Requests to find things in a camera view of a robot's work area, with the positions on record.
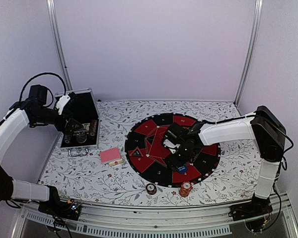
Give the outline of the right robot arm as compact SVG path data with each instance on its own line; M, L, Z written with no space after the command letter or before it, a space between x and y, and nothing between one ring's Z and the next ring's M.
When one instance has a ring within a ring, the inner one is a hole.
M182 172L185 163L193 161L204 147L236 140L254 141L261 166L251 201L232 205L228 215L234 221L240 221L272 214L270 194L277 191L280 170L287 168L285 141L290 138L266 106L259 106L255 112L237 118L198 121L189 129L174 122L164 133L162 145L171 152L167 157L168 166L173 171Z

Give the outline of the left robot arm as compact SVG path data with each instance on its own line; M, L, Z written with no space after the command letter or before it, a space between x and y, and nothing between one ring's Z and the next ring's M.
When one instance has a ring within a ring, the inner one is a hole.
M53 125L57 131L68 136L82 128L69 110L76 94L64 92L51 108L47 104L50 92L46 86L32 85L28 97L25 100L20 97L0 121L0 202L4 201L15 209L20 208L18 202L37 202L41 213L52 215L60 221L77 221L81 211L79 202L73 199L62 201L54 186L13 179L1 166L7 150L26 127Z

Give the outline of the orange poker chip stack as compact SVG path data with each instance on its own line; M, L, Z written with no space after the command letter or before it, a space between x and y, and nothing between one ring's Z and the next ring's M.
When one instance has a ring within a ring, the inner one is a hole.
M192 184L189 181L182 183L181 188L179 189L179 195L181 197L187 197L192 190Z

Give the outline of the blue small blind button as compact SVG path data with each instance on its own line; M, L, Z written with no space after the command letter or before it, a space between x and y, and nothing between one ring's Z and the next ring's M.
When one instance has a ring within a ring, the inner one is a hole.
M177 172L180 173L180 174L186 175L187 172L188 172L188 167L186 165L178 167Z

